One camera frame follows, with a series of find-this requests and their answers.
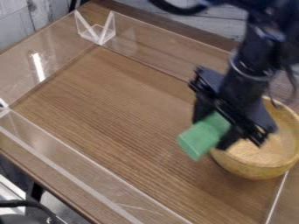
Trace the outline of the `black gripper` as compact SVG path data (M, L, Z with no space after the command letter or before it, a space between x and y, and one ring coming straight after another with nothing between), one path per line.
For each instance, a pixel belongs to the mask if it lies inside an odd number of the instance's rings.
M213 112L221 113L231 124L221 137L218 150L227 150L242 138L261 147L278 131L277 122L267 112L263 93L271 76L243 73L230 64L226 74L198 66L190 88L195 93L193 122L203 120Z

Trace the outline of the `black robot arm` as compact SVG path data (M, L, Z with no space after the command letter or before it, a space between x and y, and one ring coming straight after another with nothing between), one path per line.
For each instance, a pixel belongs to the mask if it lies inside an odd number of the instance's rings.
M243 41L229 59L225 74L199 66L190 88L195 93L193 126L178 142L193 154L226 150L239 139L262 145L278 130L263 96L271 81L286 72L298 95L293 65L299 64L299 0L213 0L247 11Z

